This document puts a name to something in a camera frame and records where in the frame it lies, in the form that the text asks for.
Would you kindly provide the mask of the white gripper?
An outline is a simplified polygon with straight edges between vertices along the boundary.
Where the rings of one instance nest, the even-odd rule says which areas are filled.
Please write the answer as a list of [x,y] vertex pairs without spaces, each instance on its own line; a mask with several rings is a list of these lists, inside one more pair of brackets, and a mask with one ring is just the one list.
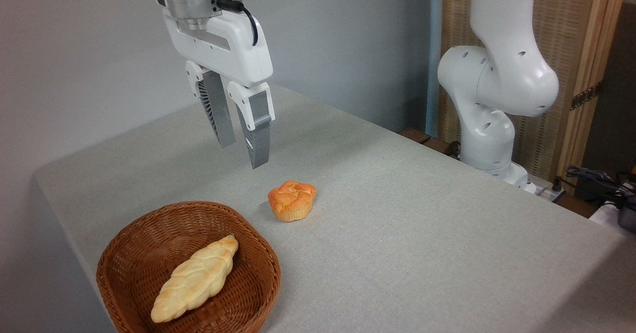
[[189,84],[221,147],[236,142],[223,75],[233,80],[228,84],[229,96],[236,104],[252,168],[268,163],[275,112],[265,81],[273,75],[273,67],[259,23],[254,46],[251,22],[244,14],[223,11],[209,18],[203,30],[189,29],[168,9],[162,9],[162,14],[173,45],[189,60],[185,65]]

